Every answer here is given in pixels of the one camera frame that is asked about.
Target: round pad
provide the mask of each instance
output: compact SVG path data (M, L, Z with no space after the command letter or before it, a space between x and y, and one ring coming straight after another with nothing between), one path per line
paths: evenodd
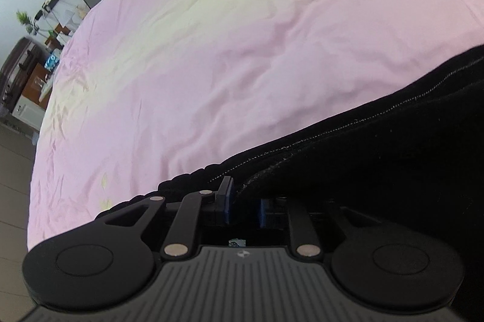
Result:
M111 266L113 253L101 245L75 245L57 256L57 267L75 277L89 277Z
M408 244L384 245L373 253L379 268L392 274L417 274L427 268L430 259L425 251Z
M336 249L331 266L353 296L372 307L403 312L448 304L464 277L451 247L398 225L356 230Z
M38 304L93 311L138 293L153 274L154 260L132 228L94 221L34 247L22 270Z

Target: floor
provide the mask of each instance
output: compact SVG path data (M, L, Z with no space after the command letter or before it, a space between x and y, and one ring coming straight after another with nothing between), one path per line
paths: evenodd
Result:
M35 147L0 126L0 321L16 322L33 304L23 283L27 220Z

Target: stitching seam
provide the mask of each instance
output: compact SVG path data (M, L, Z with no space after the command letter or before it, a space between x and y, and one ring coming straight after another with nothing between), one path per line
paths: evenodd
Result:
M292 143L292 144L290 144L288 146L280 147L279 149L275 149L275 150L271 150L271 151L266 151L263 154L257 155L255 157L249 158L248 160L246 160L246 161L244 161L242 163L239 163L237 166L234 166L233 168L225 171L221 175L218 175L217 177L214 177L209 182L212 182L214 180L217 180L218 178L226 175L228 172L230 172L230 171L232 171L234 169L237 169L238 167L240 167L242 165L245 165L247 162L250 162L250 161L253 161L253 160L257 159L257 158L263 157L264 155L271 154L271 153L275 153L275 152L280 151L280 150L289 149L289 148L291 148L291 147L293 147L293 146L295 146L295 145L297 145L299 143L307 142L308 140L315 139L317 137L320 137L320 136L323 136L323 135L327 135L327 134L332 133L332 132L335 132L335 131L339 131L339 130L344 129L344 128L347 128L349 126L352 126L352 125L359 124L359 123L364 122L364 121L368 121L368 120L374 119L375 117L379 117L381 115L384 115L384 114L390 112L391 110L394 110L397 107L399 107L399 106L401 106L401 105L403 105L403 104L405 104L407 102L410 102L412 100L418 100L419 98L422 98L425 95L429 95L433 90L435 90L438 86L440 86L443 82L445 82L449 77L455 75L457 72L460 72L460 71L463 71L465 69L468 69L469 67L472 67L473 65L481 62L483 59L484 59L484 56L481 57L481 58L479 58L479 59L477 59L477 60L474 60L473 62L471 62L471 63L469 63L467 65L464 65L463 67L457 68L456 70L450 72L447 76L445 76L440 82L438 82L436 85L434 85L434 87L432 87L430 90L428 90L428 91L426 91L426 92L424 92L424 93L422 93L420 95L417 95L417 96L415 96L413 98L405 99L404 101L393 105L391 108L389 108L389 109L387 109L387 110L385 110L383 112L380 112L380 113L378 113L376 115L373 115L373 116L370 116L370 117L366 117L365 119L361 119L361 120L357 120L357 121L350 122L349 124L343 125L341 127L335 128L335 129L332 129L331 131L322 132L322 133L319 133L319 134L317 134L315 136L308 137L308 138L303 139L303 140L299 140L299 141L294 142L294 143Z

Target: pink bedsheet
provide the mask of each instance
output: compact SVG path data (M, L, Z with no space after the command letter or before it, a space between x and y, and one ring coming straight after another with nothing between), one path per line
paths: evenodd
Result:
M28 247L484 43L484 0L103 0L62 53Z

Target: ridged rubber surface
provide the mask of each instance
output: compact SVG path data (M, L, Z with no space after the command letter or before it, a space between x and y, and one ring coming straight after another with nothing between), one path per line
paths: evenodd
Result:
M449 309L422 315L382 314L345 297L315 263L284 248L204 247L166 263L155 282L109 310L62 314L38 307L26 322L457 322Z

